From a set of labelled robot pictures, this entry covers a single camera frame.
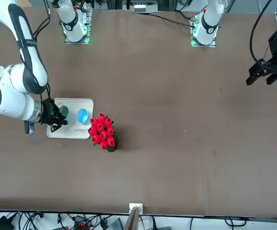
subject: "red flower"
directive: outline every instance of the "red flower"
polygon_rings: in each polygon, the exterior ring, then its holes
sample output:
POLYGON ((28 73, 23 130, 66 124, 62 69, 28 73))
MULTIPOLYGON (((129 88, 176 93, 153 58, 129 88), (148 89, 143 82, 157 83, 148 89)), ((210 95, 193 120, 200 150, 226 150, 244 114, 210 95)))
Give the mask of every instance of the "red flower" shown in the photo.
POLYGON ((101 140, 105 140, 107 136, 108 136, 108 134, 106 133, 106 131, 102 131, 100 134, 101 140))
POLYGON ((100 141, 100 147, 102 150, 106 150, 107 147, 107 143, 105 140, 100 141))
POLYGON ((112 136, 114 134, 114 129, 112 127, 109 127, 106 129, 106 132, 109 136, 112 136))
POLYGON ((95 127, 90 127, 88 132, 91 136, 94 136, 97 134, 97 129, 95 127))
POLYGON ((96 118, 92 118, 91 119, 91 125, 92 125, 92 127, 97 127, 97 125, 98 125, 98 120, 96 119, 96 118))
POLYGON ((111 118, 107 118, 105 120, 105 122, 104 122, 104 126, 109 128, 109 127, 111 127, 111 125, 112 125, 112 119, 111 118))
POLYGON ((105 122, 105 115, 100 113, 98 116, 98 121, 99 123, 103 124, 105 122))
POLYGON ((106 140, 106 143, 108 144, 108 146, 111 146, 111 147, 115 146, 115 140, 113 137, 108 137, 108 139, 106 140))
POLYGON ((100 123, 99 123, 99 124, 97 125, 97 131, 100 132, 100 133, 101 133, 102 131, 104 131, 104 124, 100 124, 100 123))
POLYGON ((95 144, 99 144, 101 139, 100 139, 100 136, 98 134, 94 135, 92 137, 92 141, 95 143, 95 144))

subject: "flower bouquet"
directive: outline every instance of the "flower bouquet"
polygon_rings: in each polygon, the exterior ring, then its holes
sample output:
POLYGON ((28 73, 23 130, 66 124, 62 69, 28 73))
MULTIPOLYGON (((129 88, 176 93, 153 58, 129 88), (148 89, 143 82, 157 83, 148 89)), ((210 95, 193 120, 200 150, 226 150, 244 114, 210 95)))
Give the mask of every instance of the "flower bouquet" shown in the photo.
POLYGON ((98 119, 92 118, 88 132, 92 136, 94 146, 99 144, 100 148, 109 152, 114 152, 118 147, 118 138, 115 134, 115 126, 108 115, 99 114, 98 119))

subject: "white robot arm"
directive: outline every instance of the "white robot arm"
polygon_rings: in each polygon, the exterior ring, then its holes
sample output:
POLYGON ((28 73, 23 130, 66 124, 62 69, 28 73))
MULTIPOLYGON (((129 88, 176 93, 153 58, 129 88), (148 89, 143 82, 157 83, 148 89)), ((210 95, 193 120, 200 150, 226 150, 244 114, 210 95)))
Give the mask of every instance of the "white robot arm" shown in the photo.
POLYGON ((86 14, 81 10, 74 10, 71 0, 49 0, 58 12, 66 37, 71 42, 80 41, 86 34, 84 29, 86 14))
POLYGON ((212 43, 215 34, 218 30, 218 25, 225 6, 223 0, 208 0, 208 6, 205 12, 199 13, 199 25, 194 38, 202 45, 212 43))
POLYGON ((52 99, 39 102, 29 95, 41 94, 47 87, 48 76, 27 17, 16 0, 0 0, 0 22, 13 33, 23 61, 2 70, 0 67, 0 114, 58 128, 67 124, 52 99))

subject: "brown tabletop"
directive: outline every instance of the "brown tabletop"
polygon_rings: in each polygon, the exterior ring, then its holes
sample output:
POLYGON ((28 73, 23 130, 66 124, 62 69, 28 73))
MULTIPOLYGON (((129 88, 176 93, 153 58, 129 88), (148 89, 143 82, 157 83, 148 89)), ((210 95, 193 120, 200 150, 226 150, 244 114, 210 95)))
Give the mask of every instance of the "brown tabletop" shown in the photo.
MULTIPOLYGON (((25 10, 34 30, 44 9, 25 10)), ((162 12, 186 21, 174 12, 162 12)), ((129 11, 100 11, 89 45, 65 45, 55 12, 38 48, 52 97, 91 98, 115 121, 120 149, 24 134, 0 115, 0 208, 277 217, 277 84, 248 87, 255 14, 227 14, 217 48, 189 29, 129 11)), ((254 52, 277 30, 264 16, 254 52)), ((20 63, 0 25, 0 65, 20 63)))

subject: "blue object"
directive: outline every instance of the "blue object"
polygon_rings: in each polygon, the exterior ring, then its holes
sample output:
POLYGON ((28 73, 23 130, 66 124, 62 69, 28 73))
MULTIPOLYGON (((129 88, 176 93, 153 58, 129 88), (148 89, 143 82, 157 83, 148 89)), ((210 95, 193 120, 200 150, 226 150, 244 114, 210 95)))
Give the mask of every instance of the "blue object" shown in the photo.
POLYGON ((80 109, 77 113, 77 121, 80 123, 85 123, 89 118, 89 114, 86 109, 80 109))

